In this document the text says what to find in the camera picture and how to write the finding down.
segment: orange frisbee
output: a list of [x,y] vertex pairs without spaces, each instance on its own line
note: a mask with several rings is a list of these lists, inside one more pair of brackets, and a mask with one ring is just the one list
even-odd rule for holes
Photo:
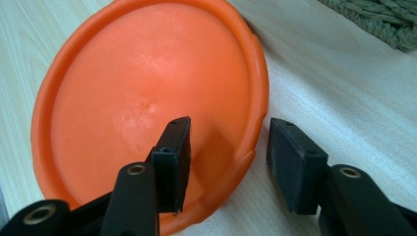
[[115,1],[82,24],[54,59],[36,99],[31,146],[47,199],[79,207],[143,161],[165,125],[190,116],[184,211],[162,234],[203,221],[235,190],[268,110],[257,38],[222,0]]

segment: black clamp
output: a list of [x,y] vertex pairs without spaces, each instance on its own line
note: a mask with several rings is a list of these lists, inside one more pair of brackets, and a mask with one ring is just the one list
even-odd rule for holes
[[316,214],[323,235],[417,235],[417,213],[389,201],[364,171],[328,166],[328,155],[294,124],[270,120],[267,163],[288,209]]
[[159,213],[182,211],[191,163],[191,119],[168,123],[145,162],[124,166],[113,192],[70,211],[40,201],[19,211],[0,236],[159,235]]

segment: screw hole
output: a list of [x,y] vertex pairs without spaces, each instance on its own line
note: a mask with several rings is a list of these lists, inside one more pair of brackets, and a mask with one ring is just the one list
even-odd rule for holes
[[163,147],[163,148],[160,149],[160,151],[162,151],[162,152],[171,152],[171,148]]
[[146,168],[143,165],[134,165],[128,169],[128,174],[130,175],[139,175],[142,174]]
[[347,176],[349,178],[357,179],[357,178],[361,177],[361,173],[359,173],[357,170],[349,168],[349,167],[340,168],[339,171],[344,176]]
[[30,213],[28,213],[24,218],[24,224],[34,225],[45,221],[50,218],[56,211],[55,205],[45,205],[40,206]]

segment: wooden surface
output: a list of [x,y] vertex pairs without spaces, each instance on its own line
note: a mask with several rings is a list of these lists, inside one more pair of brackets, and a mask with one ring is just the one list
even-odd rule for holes
[[[108,3],[0,1],[0,184],[10,215],[42,199],[30,153],[40,83],[70,34]],[[417,52],[389,48],[318,1],[231,3],[265,48],[269,113],[240,186],[179,235],[320,234],[315,216],[286,211],[268,177],[270,117],[297,124],[330,165],[367,171],[392,201],[417,211]]]

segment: gray woven basket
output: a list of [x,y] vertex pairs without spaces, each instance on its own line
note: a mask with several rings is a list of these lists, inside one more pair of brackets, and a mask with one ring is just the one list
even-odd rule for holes
[[319,0],[393,48],[417,48],[416,0]]

